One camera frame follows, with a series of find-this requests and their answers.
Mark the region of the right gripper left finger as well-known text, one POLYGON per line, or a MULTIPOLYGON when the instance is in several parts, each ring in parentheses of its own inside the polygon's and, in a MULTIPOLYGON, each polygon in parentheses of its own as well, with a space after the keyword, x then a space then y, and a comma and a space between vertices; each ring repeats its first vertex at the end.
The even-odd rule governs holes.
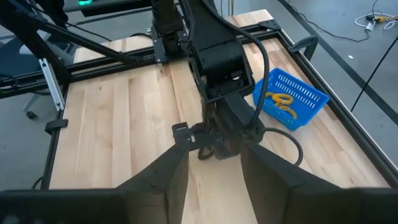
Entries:
POLYGON ((188 185, 188 142, 179 141, 117 188, 130 224, 181 224, 188 185))

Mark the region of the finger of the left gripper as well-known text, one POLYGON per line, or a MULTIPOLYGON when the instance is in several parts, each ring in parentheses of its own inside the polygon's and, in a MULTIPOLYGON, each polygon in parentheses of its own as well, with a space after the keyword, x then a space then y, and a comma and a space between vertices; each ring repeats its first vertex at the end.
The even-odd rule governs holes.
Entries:
POLYGON ((223 138, 216 139, 211 149, 218 160, 226 159, 226 148, 224 147, 223 138))
POLYGON ((245 142, 241 138, 230 138, 226 140, 227 157, 238 156, 245 149, 245 142))

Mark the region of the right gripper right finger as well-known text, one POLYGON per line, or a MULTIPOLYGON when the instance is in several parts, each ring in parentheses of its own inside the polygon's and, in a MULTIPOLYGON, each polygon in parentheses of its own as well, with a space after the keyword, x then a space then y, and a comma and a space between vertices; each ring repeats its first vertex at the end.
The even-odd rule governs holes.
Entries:
POLYGON ((258 224, 349 222, 338 186, 254 143, 246 144, 241 165, 258 224))

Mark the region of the black spiral keychain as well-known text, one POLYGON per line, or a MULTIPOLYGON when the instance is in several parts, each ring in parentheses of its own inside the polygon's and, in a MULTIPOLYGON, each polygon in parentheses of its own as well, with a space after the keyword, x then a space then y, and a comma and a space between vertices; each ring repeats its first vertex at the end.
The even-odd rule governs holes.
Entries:
POLYGON ((214 156, 214 150, 211 147, 202 147, 198 150, 198 159, 205 161, 214 156))

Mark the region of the orange spiral keychain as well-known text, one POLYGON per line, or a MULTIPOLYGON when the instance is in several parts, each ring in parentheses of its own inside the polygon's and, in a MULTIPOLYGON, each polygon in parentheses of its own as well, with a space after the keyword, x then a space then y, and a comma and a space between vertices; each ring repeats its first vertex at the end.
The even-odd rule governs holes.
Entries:
POLYGON ((279 109, 288 112, 293 119, 297 119, 296 112, 289 105, 279 105, 279 109))
POLYGON ((290 96, 288 94, 285 94, 285 93, 267 92, 266 93, 266 98, 267 97, 271 97, 276 106, 290 105, 294 101, 294 98, 292 96, 290 96))

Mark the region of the blue plastic basket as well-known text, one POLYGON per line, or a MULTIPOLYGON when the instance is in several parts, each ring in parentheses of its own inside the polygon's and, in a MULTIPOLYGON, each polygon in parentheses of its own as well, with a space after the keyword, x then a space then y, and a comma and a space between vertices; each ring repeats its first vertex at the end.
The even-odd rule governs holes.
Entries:
POLYGON ((269 72, 267 92, 285 93, 294 98, 289 106, 296 112, 297 119, 293 119, 288 112, 279 109, 271 97, 265 98, 262 105, 264 112, 291 131, 307 125, 329 101, 328 95, 279 68, 274 68, 269 72))

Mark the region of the black table clamp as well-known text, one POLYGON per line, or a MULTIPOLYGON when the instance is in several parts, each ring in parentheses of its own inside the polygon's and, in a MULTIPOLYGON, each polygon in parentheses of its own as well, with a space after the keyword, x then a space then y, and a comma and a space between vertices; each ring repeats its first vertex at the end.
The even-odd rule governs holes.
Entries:
POLYGON ((45 126, 45 132, 49 135, 52 133, 59 131, 62 128, 66 128, 68 126, 67 119, 55 119, 53 121, 49 121, 45 126))
POLYGON ((313 57, 313 54, 315 53, 315 49, 318 45, 319 38, 317 36, 311 35, 309 37, 306 37, 297 43, 295 43, 293 46, 289 47, 289 52, 291 53, 296 53, 299 52, 301 49, 304 49, 304 56, 308 59, 311 60, 313 57))

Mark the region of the dark desk surface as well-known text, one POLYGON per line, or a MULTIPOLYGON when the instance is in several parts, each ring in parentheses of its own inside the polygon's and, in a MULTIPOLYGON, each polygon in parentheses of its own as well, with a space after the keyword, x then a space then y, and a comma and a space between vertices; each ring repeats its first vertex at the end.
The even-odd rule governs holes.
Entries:
POLYGON ((64 0, 65 12, 81 11, 85 17, 151 7, 151 0, 64 0))

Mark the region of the black aluminium table frame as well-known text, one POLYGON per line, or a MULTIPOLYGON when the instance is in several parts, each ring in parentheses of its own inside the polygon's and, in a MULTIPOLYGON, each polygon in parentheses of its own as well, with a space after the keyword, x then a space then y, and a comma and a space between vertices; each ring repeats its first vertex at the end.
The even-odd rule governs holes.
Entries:
MULTIPOLYGON (((52 133, 42 177, 42 191, 117 189, 140 173, 179 141, 172 126, 201 123, 202 106, 189 57, 164 54, 159 39, 144 42, 142 49, 127 51, 122 43, 113 50, 47 22, 19 0, 0 0, 0 24, 5 24, 26 43, 34 55, 50 55, 38 35, 44 31, 68 44, 72 56, 65 67, 70 77, 61 84, 65 109, 56 119, 68 126, 52 133)), ((289 52, 282 30, 268 32, 259 24, 239 27, 264 46, 269 72, 279 68, 329 96, 329 101, 305 126, 295 131, 261 108, 265 127, 258 144, 339 188, 398 188, 398 178, 370 157, 378 151, 353 115, 329 89, 308 60, 289 52)), ((255 81, 245 96, 257 108, 266 98, 269 75, 257 45, 238 36, 255 81)), ((239 190, 246 188, 241 154, 223 160, 198 159, 190 151, 188 191, 239 190)))

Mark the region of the silver aluminium bracket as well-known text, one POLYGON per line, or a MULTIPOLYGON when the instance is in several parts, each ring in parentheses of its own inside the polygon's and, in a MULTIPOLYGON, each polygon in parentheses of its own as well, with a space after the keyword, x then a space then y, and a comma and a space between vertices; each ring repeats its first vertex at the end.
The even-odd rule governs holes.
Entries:
POLYGON ((52 68, 51 63, 49 63, 46 58, 40 58, 39 63, 55 107, 57 111, 63 111, 65 109, 65 99, 62 95, 60 85, 58 84, 58 81, 55 77, 54 69, 52 68))

